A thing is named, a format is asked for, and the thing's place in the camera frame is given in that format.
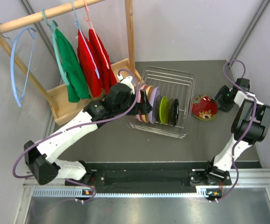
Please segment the yellow plastic plate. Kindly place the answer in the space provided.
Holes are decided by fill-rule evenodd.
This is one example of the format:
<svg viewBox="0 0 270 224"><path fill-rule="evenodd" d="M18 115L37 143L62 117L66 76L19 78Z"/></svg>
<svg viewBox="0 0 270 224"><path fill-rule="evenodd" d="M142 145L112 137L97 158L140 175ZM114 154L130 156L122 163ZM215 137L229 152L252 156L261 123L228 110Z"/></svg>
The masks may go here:
<svg viewBox="0 0 270 224"><path fill-rule="evenodd" d="M145 89L148 99L150 99L150 96L151 96L153 90L154 90L154 86L152 86L152 85L151 86L147 86L147 88ZM145 123L149 123L148 115L142 115L142 120Z"/></svg>

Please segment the purple plastic plate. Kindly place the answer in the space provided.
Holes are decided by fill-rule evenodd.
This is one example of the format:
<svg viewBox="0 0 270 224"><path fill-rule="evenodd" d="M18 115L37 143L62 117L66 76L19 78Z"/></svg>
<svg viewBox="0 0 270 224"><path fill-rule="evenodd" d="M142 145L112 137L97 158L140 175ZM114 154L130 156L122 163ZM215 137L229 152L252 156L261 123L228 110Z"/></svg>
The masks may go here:
<svg viewBox="0 0 270 224"><path fill-rule="evenodd" d="M154 87L149 97L149 103L152 106L152 110L148 113L149 122L154 124L156 121L156 99L161 96L159 87Z"/></svg>

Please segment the pink plastic plate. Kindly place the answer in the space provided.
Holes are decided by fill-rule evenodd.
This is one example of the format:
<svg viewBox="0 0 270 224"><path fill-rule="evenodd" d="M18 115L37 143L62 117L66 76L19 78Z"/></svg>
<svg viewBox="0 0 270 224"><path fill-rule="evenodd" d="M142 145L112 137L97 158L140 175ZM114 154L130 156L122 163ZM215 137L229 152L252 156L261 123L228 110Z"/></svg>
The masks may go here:
<svg viewBox="0 0 270 224"><path fill-rule="evenodd" d="M145 89L147 89L147 87L148 87L148 86L147 86L146 84L144 84L143 86L140 87L139 94L138 94L138 98L137 98L137 103L140 103L141 100L142 100L142 97L141 97L141 90L145 90ZM137 119L138 119L140 122L143 122L143 119L142 119L141 114L137 114L136 117L137 117Z"/></svg>

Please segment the red floral plate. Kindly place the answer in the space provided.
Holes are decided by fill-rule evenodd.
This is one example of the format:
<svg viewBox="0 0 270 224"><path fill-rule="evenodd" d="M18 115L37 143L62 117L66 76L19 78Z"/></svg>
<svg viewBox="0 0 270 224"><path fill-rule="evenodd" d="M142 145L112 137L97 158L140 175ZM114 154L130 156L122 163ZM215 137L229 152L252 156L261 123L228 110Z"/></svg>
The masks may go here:
<svg viewBox="0 0 270 224"><path fill-rule="evenodd" d="M193 98L192 113L196 118L208 121L216 117L218 107L209 96L198 95Z"/></svg>

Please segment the dark plate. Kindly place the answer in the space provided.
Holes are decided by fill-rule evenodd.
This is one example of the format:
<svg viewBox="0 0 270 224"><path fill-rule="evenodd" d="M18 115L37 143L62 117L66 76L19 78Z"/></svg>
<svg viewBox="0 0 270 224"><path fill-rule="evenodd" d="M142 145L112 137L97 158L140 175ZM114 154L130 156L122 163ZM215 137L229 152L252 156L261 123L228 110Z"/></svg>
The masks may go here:
<svg viewBox="0 0 270 224"><path fill-rule="evenodd" d="M172 106L173 106L174 99L170 99L167 106L167 124L171 125L171 112L172 112Z"/></svg>

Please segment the black plate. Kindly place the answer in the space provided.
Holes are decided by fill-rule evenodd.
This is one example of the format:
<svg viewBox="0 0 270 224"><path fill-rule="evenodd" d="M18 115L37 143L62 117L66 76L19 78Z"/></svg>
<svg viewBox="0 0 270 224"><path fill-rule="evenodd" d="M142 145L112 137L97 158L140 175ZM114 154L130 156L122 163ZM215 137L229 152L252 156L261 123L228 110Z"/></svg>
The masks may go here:
<svg viewBox="0 0 270 224"><path fill-rule="evenodd" d="M178 117L179 117L179 101L176 98L173 100L172 107L171 107L171 125L172 126L177 125Z"/></svg>

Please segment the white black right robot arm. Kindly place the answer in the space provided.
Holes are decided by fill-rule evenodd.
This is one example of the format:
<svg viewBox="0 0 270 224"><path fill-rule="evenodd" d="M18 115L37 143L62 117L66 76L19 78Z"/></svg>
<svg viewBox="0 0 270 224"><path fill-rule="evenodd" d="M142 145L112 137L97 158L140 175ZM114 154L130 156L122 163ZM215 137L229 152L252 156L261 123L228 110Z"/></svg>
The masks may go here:
<svg viewBox="0 0 270 224"><path fill-rule="evenodd" d="M222 110L228 112L234 105L239 111L231 126L231 139L224 149L207 163L203 177L213 185L224 181L234 162L256 142L261 142L270 126L270 105L259 101L249 91L249 80L238 78L233 88L223 86L215 95Z"/></svg>

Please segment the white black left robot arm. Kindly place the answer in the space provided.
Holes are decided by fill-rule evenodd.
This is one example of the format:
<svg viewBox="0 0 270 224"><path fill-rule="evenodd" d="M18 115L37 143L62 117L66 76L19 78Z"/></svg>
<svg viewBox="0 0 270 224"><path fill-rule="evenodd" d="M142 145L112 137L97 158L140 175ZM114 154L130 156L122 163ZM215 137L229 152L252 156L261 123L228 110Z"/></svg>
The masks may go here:
<svg viewBox="0 0 270 224"><path fill-rule="evenodd" d="M64 125L59 134L54 133L48 140L33 146L29 141L24 145L25 163L37 180L45 185L55 179L71 179L87 185L94 174L82 160L71 162L59 160L66 149L85 135L99 129L121 114L146 115L152 110L145 90L137 94L126 84L118 83L111 87L102 100L91 101L76 117Z"/></svg>

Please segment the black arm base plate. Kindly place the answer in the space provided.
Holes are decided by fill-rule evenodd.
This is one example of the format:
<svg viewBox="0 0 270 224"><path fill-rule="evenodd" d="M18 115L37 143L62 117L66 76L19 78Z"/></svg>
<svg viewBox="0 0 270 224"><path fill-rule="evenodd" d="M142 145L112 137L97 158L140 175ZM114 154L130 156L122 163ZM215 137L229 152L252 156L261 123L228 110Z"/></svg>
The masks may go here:
<svg viewBox="0 0 270 224"><path fill-rule="evenodd" d="M114 186L116 184L172 183L191 186L192 184L228 184L228 172L210 173L205 170L185 169L134 169L89 171L79 180L80 183L93 182L95 186Z"/></svg>

